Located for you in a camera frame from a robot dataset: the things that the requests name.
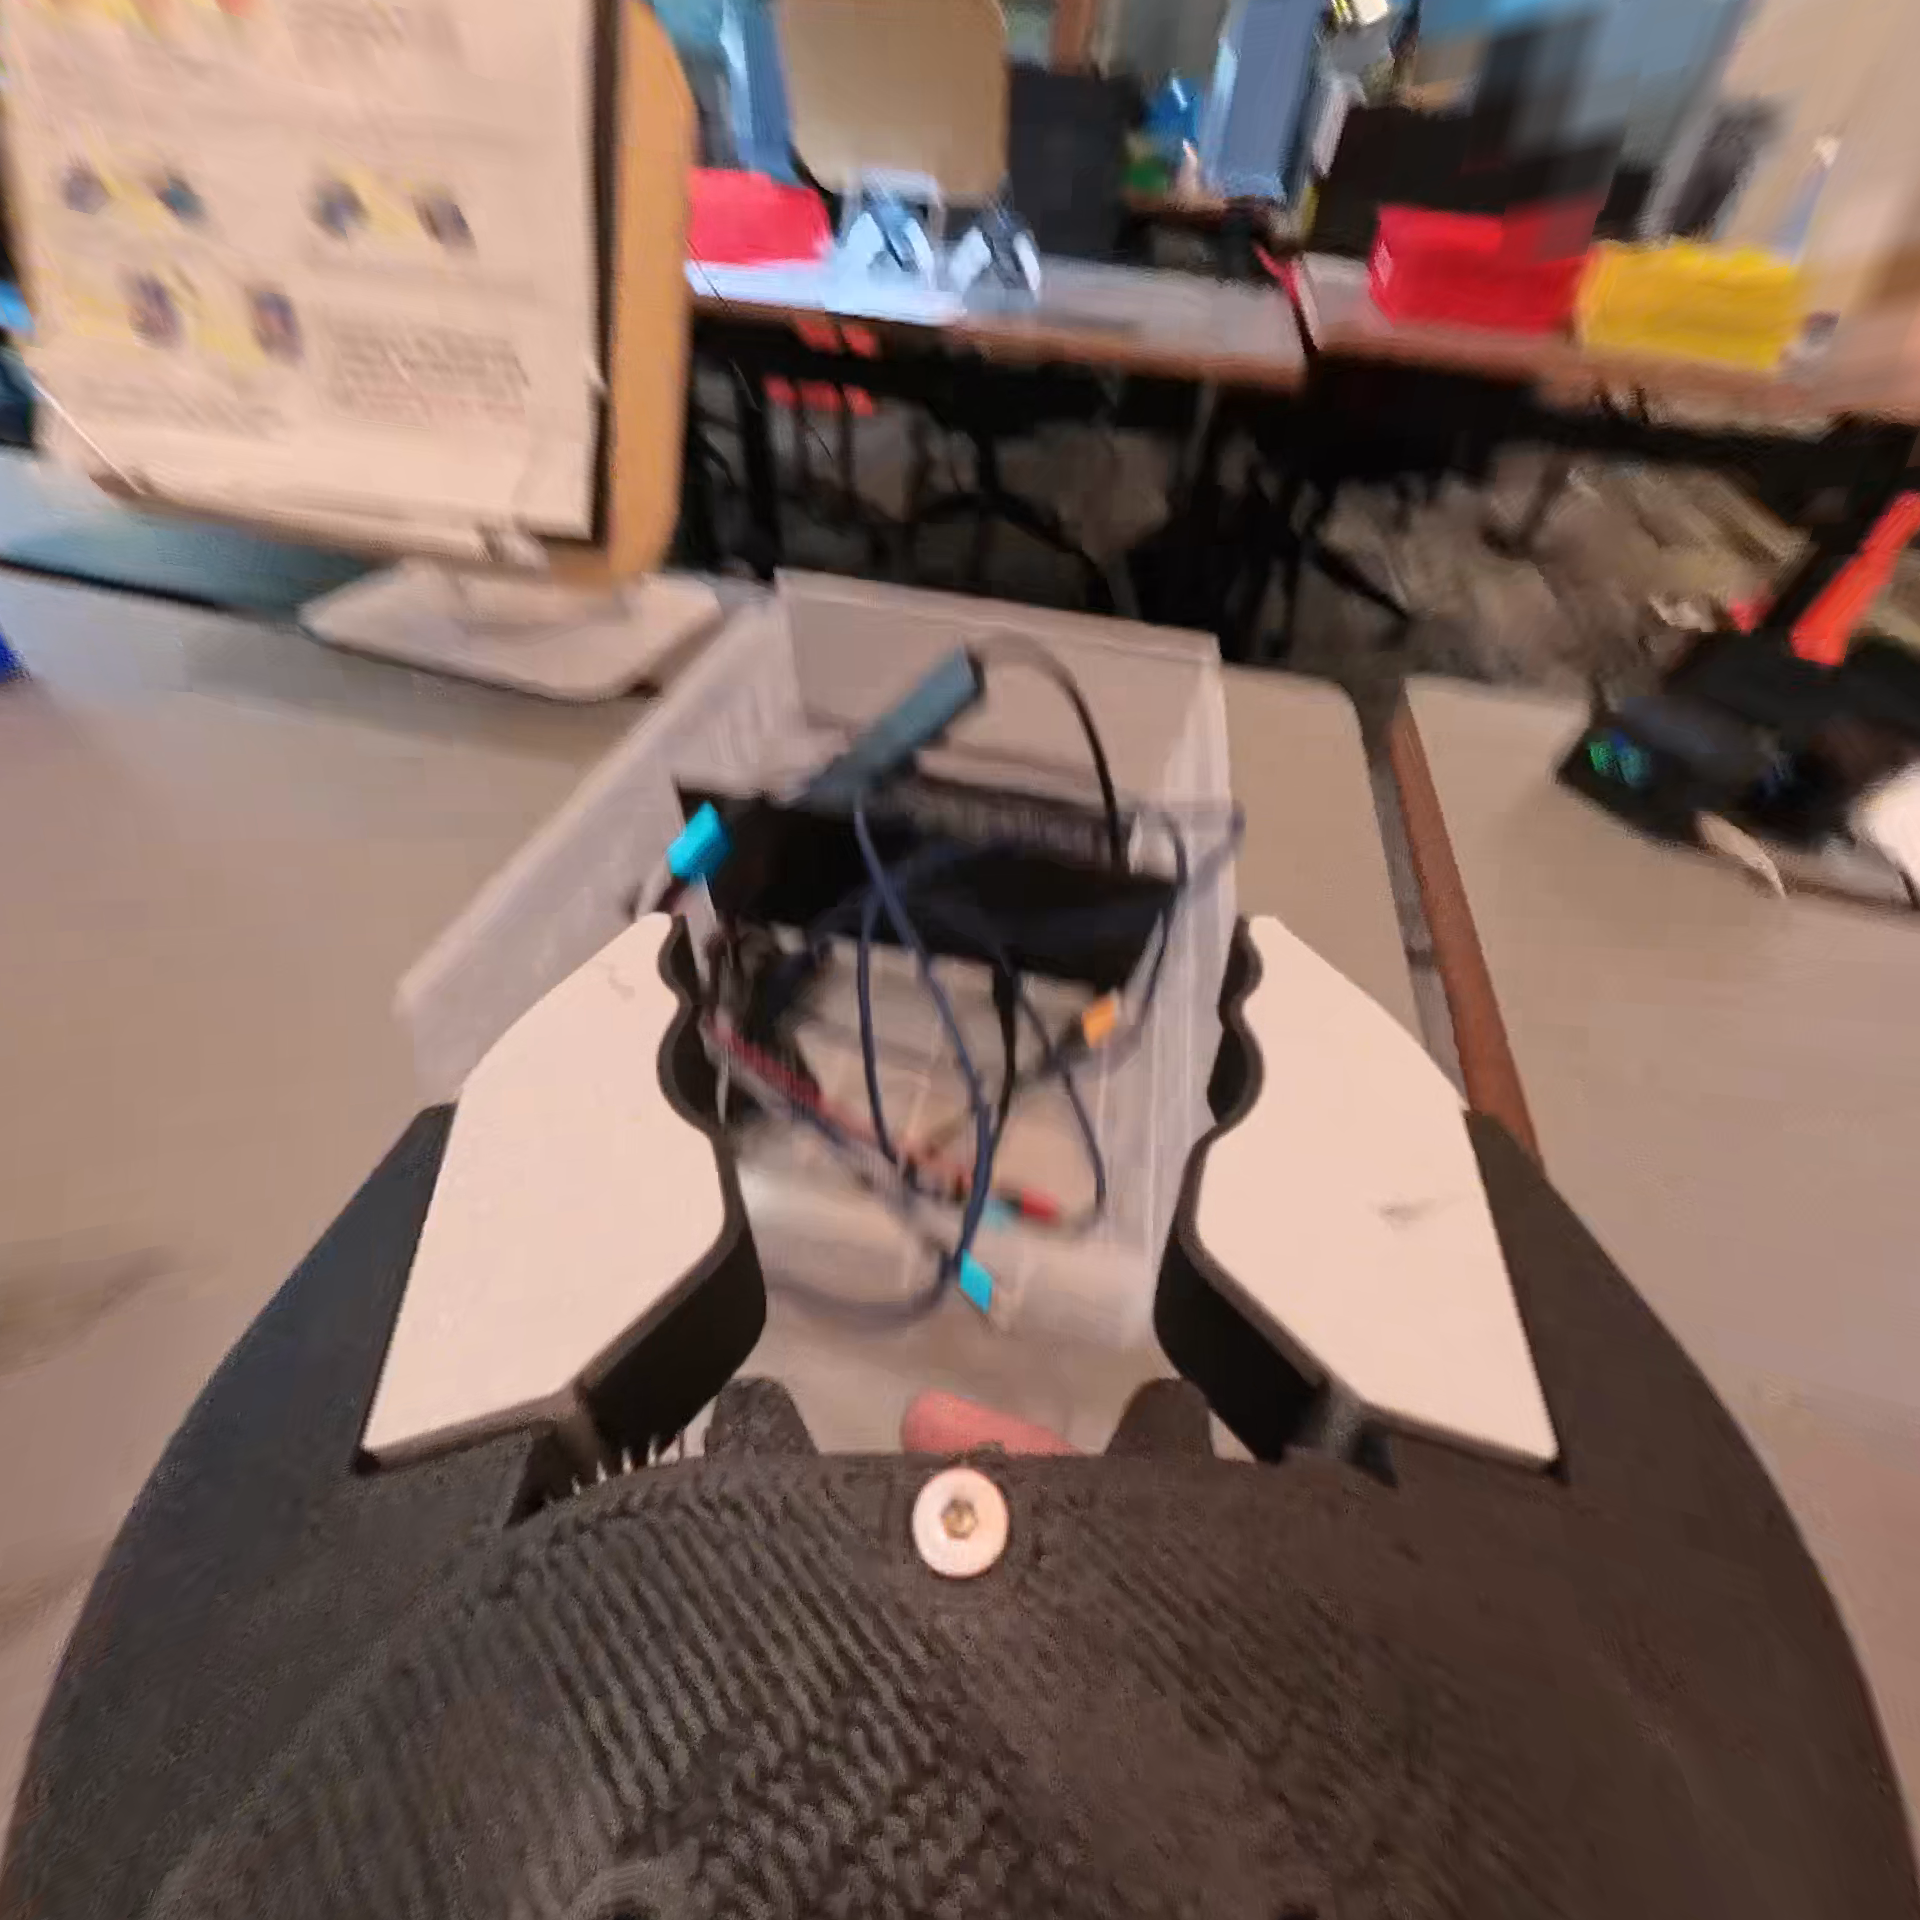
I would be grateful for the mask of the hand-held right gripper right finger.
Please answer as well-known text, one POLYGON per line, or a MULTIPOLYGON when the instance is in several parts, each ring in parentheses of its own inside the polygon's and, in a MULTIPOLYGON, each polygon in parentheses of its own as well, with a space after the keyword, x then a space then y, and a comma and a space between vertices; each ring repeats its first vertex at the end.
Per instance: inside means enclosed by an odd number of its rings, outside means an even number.
POLYGON ((1172 1369, 1260 1460, 1410 1436, 1547 1473, 1562 1444, 1449 1079, 1281 919, 1238 927, 1219 1018, 1160 1271, 1172 1369))

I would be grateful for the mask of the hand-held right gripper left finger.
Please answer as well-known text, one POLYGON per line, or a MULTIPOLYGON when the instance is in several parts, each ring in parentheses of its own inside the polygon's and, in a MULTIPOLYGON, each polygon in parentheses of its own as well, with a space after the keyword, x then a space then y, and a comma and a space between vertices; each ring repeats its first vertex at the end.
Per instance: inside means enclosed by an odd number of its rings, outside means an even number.
POLYGON ((652 915, 470 1073, 362 1433, 383 1473, 531 1437, 642 1465, 758 1349, 766 1281, 683 919, 652 915))

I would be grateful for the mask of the clear plastic organizer box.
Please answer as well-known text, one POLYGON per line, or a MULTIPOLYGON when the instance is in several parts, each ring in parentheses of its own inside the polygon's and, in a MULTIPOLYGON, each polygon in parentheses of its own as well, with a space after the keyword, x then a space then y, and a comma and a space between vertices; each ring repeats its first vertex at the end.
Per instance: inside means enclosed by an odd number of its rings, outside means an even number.
MULTIPOLYGON (((1215 1124, 1219 997, 1238 922, 1235 853, 1212 879, 1202 841, 1233 815, 1228 688, 1216 640, 1115 618, 785 575, 750 599, 652 701, 571 797, 483 887, 398 987, 423 1091, 449 1097, 547 993, 631 923, 689 791, 723 794, 806 764, 905 696, 959 644, 1022 640, 1065 666, 1112 751, 1123 802, 1172 817, 1198 903, 1176 919, 1134 1055, 1078 1084, 1108 1168, 1112 1210, 1087 1232, 983 1227, 990 1319, 1008 1337, 1130 1352, 1150 1337, 1185 1167, 1215 1124)), ((1067 769, 1073 721, 1027 672, 990 693, 936 764, 962 785, 1090 794, 1067 769)), ((744 1149, 740 1187, 774 1281, 904 1300, 928 1284, 905 1225, 825 1168, 823 1148, 744 1149)))

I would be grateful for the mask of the grey desk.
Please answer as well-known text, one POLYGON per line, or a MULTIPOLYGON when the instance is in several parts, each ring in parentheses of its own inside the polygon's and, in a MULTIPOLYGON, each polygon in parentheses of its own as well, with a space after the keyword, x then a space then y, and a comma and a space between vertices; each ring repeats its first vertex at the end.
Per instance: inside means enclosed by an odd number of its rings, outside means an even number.
POLYGON ((609 724, 303 640, 32 592, 6 693, 6 1600, 70 1665, 235 1657, 353 1465, 347 1281, 191 1413, 418 1101, 386 1003, 609 724))
POLYGON ((1584 721, 1451 679, 1399 697, 1459 1068, 1762 1455, 1915 1801, 1915 915, 1625 831, 1554 778, 1584 721))

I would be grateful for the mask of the black rectangular device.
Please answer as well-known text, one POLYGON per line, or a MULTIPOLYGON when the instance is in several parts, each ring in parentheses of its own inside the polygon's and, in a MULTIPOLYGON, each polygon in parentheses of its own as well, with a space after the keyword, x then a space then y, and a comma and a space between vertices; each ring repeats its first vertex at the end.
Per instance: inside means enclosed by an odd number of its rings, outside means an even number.
POLYGON ((1178 882, 1108 860, 1063 853, 1031 837, 946 833, 932 824, 874 815, 857 833, 850 811, 727 800, 687 789, 712 807, 726 853, 710 879, 726 922, 794 933, 806 946, 904 948, 881 898, 889 880, 922 944, 940 957, 1007 957, 1019 972, 1112 987, 1158 940, 1178 903, 1178 882))

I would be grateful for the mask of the white stand base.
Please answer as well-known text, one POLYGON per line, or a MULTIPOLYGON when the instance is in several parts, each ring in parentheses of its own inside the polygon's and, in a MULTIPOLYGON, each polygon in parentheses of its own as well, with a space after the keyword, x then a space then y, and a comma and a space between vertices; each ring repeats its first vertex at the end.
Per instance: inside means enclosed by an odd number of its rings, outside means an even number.
POLYGON ((721 595, 687 575, 576 587, 407 560, 308 601, 299 631, 450 681, 606 704, 656 688, 726 619, 721 595))

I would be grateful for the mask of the black equipment pile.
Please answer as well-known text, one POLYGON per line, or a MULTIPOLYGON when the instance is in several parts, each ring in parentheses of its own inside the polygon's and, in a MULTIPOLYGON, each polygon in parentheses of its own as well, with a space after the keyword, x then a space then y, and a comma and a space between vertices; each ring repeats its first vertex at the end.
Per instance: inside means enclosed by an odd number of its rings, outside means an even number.
POLYGON ((1918 907, 1918 660, 1881 636, 1838 666, 1695 636, 1644 688, 1596 687, 1554 779, 1620 828, 1772 898, 1918 907))

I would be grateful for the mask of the orange tool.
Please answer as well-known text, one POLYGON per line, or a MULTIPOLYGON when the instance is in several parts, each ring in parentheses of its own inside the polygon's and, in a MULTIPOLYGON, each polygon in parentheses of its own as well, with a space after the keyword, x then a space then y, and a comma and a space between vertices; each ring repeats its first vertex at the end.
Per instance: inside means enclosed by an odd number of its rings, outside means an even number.
POLYGON ((1838 667, 1863 626, 1873 607, 1881 599, 1902 553, 1918 538, 1918 491, 1898 495, 1860 540, 1860 547, 1820 587, 1808 608, 1791 631, 1793 659, 1838 667))

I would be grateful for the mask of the background table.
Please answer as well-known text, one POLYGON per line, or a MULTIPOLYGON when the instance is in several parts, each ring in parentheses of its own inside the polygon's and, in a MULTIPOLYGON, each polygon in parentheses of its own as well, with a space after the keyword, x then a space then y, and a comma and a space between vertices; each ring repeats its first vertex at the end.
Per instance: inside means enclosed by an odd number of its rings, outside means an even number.
POLYGON ((715 329, 803 346, 863 376, 887 352, 916 352, 1242 393, 1294 393, 1308 379, 1300 324, 1275 287, 1065 256, 1042 258, 1039 295, 988 284, 954 295, 828 260, 691 260, 687 281, 694 312, 715 329))
POLYGON ((1762 376, 1659 355, 1594 352, 1558 335, 1396 322, 1377 309, 1358 260, 1312 251, 1292 260, 1282 279, 1304 346, 1336 361, 1481 378, 1558 402, 1639 393, 1767 420, 1918 423, 1914 370, 1804 363, 1762 376))

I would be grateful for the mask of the red plastic bin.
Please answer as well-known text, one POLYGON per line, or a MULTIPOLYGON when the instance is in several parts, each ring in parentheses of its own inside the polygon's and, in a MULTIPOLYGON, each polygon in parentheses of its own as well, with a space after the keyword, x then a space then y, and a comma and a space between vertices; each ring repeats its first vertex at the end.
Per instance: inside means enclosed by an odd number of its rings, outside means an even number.
POLYGON ((689 263, 706 271, 803 267, 832 251, 828 202, 806 184, 723 168, 689 173, 689 263))
POLYGON ((1598 218, 1598 196, 1505 213, 1382 207, 1367 263, 1375 309, 1396 324, 1564 331, 1598 218))

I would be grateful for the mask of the large yellow bin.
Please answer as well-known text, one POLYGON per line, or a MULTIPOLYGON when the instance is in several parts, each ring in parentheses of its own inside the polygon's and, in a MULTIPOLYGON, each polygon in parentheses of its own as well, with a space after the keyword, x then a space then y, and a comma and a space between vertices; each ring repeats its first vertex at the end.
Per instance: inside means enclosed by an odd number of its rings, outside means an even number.
POLYGON ((1759 248, 1598 245, 1574 324, 1592 352, 1670 356, 1772 376, 1808 319, 1807 271, 1759 248))

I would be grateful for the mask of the gripper on clear stand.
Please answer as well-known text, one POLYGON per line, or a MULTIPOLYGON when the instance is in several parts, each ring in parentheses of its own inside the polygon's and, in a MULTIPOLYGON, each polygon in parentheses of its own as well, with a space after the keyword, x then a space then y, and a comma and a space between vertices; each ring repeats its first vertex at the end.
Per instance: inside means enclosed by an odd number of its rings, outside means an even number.
POLYGON ((1039 304, 1036 233, 1007 193, 948 202, 928 173, 866 172, 839 196, 832 265, 860 281, 959 306, 1039 304))

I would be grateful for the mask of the plain wooden board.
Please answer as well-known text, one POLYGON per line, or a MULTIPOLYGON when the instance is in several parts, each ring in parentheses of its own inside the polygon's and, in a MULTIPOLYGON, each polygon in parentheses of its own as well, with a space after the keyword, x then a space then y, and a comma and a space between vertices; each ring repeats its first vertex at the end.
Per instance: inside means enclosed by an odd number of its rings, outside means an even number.
POLYGON ((791 149, 838 195, 922 177, 946 202, 1007 179, 1010 79, 996 2, 780 2, 791 149))

